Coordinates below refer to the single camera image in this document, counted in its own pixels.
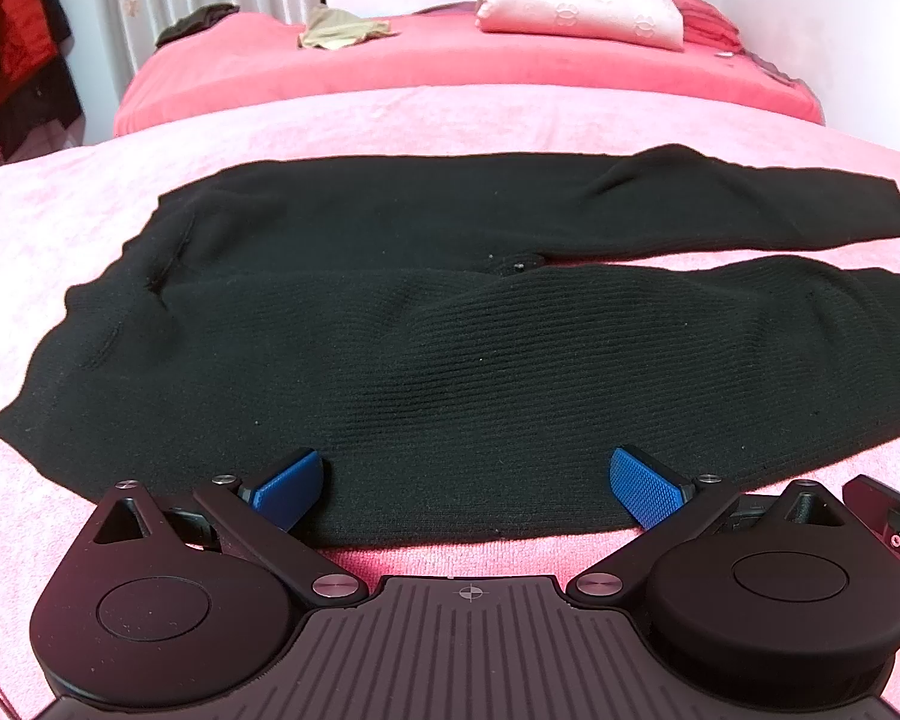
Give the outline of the beige garment on bed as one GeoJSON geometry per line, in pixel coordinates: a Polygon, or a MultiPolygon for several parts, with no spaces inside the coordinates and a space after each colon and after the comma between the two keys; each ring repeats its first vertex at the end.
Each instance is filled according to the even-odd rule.
{"type": "Polygon", "coordinates": [[[388,20],[364,20],[349,11],[318,5],[308,15],[297,39],[302,49],[340,50],[397,36],[388,20]]]}

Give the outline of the hanging clothes rack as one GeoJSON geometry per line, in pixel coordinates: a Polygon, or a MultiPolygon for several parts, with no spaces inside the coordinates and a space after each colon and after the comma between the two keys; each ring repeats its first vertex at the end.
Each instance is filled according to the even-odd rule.
{"type": "Polygon", "coordinates": [[[63,55],[71,36],[59,0],[0,0],[0,163],[29,138],[57,149],[82,117],[63,55]]]}

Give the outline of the pink blanket on near bed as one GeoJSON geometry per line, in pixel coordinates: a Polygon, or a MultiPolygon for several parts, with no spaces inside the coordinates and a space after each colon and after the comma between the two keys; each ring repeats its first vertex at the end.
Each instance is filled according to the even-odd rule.
{"type": "Polygon", "coordinates": [[[900,718],[900,156],[301,99],[0,169],[0,718],[900,718]]]}

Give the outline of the black knit pants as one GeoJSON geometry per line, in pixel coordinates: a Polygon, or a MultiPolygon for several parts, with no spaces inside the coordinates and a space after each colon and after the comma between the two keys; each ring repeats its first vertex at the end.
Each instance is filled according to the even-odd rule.
{"type": "Polygon", "coordinates": [[[610,453],[745,486],[900,436],[900,192],[684,146],[266,161],[167,193],[0,437],[98,499],[322,452],[336,548],[619,528],[610,453]]]}

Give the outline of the dark garment on bed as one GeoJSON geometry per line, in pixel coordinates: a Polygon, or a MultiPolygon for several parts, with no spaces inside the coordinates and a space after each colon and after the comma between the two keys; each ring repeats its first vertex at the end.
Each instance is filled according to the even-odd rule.
{"type": "Polygon", "coordinates": [[[240,7],[234,4],[203,5],[192,11],[190,15],[176,20],[173,25],[167,26],[155,39],[155,48],[162,49],[162,47],[176,43],[185,37],[208,31],[219,21],[237,15],[239,11],[240,7]]]}

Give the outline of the pink far bed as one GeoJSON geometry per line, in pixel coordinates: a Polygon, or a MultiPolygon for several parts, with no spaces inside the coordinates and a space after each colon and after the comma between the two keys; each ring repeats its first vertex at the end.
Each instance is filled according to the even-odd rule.
{"type": "Polygon", "coordinates": [[[819,124],[823,106],[800,80],[748,54],[689,44],[679,52],[582,37],[484,32],[473,15],[397,16],[388,36],[306,49],[301,30],[235,13],[157,49],[130,81],[118,137],[219,110],[286,99],[414,86],[556,85],[676,94],[819,124]]]}

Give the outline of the folded red cloth stack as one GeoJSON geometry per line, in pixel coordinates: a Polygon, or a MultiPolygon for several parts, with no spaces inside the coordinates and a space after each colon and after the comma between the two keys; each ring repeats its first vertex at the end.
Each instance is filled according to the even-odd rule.
{"type": "Polygon", "coordinates": [[[706,0],[671,0],[683,18],[686,43],[740,54],[745,48],[740,30],[715,6],[706,0]]]}

